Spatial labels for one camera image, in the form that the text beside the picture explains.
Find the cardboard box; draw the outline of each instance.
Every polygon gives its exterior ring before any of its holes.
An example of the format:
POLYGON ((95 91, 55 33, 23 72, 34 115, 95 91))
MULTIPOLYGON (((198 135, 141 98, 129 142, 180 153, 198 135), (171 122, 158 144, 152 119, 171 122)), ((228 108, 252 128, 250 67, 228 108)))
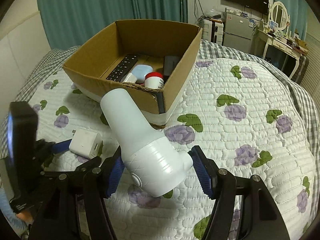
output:
POLYGON ((98 102, 112 89, 126 89, 149 122, 163 125, 191 77, 201 34, 199 26, 180 22, 116 21, 82 45, 63 69, 85 95, 98 102), (179 56, 181 60, 162 89, 106 80, 128 53, 140 54, 137 64, 151 65, 160 73, 164 56, 179 56))

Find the white hair dryer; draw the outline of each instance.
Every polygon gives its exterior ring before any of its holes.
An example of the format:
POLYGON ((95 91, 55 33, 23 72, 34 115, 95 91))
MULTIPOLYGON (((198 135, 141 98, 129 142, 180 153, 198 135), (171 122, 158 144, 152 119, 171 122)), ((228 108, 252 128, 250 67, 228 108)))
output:
POLYGON ((190 155, 177 152, 162 132, 150 126, 125 89, 111 90, 100 105, 138 187, 158 197, 186 178, 193 165, 190 155))

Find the light blue case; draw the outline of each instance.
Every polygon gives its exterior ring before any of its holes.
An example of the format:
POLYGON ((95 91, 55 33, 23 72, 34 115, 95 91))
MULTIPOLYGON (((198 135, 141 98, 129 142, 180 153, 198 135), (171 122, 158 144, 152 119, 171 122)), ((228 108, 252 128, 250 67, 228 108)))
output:
POLYGON ((144 83, 145 77, 148 73, 153 72, 153 69, 149 65, 136 65, 131 73, 137 78, 136 83, 142 84, 144 83))

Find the refrigerator door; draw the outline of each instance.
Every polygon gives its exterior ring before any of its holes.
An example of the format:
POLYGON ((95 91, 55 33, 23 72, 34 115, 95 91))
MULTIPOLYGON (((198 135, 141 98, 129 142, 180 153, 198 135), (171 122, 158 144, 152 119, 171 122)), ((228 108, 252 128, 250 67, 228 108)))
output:
POLYGON ((251 40, 235 36, 229 33, 224 34, 223 46, 240 50, 244 53, 249 53, 251 40))
POLYGON ((227 13, 225 33, 231 33, 251 40, 252 31, 253 28, 249 27, 249 19, 227 13))

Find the checkered bedding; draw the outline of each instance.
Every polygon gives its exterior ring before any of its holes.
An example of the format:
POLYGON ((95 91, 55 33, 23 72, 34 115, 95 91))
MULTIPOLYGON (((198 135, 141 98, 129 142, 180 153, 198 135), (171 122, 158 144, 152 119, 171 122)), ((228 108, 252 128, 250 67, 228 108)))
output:
MULTIPOLYGON (((26 84, 21 89, 16 97, 16 101, 29 101, 35 93, 38 86, 46 80, 52 73, 62 68, 63 63, 70 57, 78 47, 72 47, 66 51, 58 49, 51 50, 36 66, 32 74, 29 76, 26 84)), ((310 95, 299 85, 290 81, 286 75, 280 70, 273 67, 266 61, 255 57, 253 55, 245 54, 235 49, 226 48, 215 43, 210 43, 205 40, 201 41, 198 60, 200 59, 213 59, 213 58, 229 58, 237 60, 247 60, 257 62, 266 67, 290 92, 290 96, 294 105, 302 117, 307 140, 310 144, 311 153, 316 160, 316 175, 315 182, 313 183, 313 196, 312 207, 309 222, 313 221, 317 212, 317 205, 319 200, 319 117, 318 112, 310 95)), ((6 120, 2 124, 0 140, 1 152, 0 158, 7 155, 7 138, 6 133, 6 120)))

